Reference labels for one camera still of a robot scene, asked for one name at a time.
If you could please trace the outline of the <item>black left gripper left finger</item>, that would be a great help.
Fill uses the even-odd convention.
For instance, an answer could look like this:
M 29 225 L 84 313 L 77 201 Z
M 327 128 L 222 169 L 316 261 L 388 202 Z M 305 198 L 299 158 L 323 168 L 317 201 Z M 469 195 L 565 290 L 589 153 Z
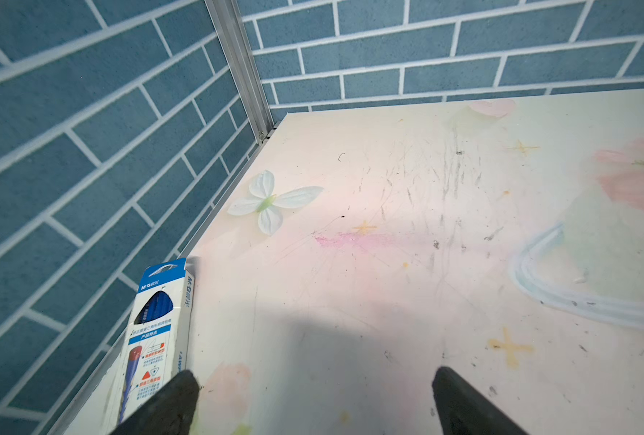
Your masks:
M 189 370 L 182 371 L 143 404 L 111 435 L 187 435 L 200 386 Z

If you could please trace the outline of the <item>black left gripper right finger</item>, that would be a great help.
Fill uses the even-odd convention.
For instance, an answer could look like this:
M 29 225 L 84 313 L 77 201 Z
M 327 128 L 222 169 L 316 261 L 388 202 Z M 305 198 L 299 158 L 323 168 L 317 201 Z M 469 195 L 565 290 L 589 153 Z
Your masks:
M 443 434 L 527 434 L 450 367 L 438 368 L 432 388 Z

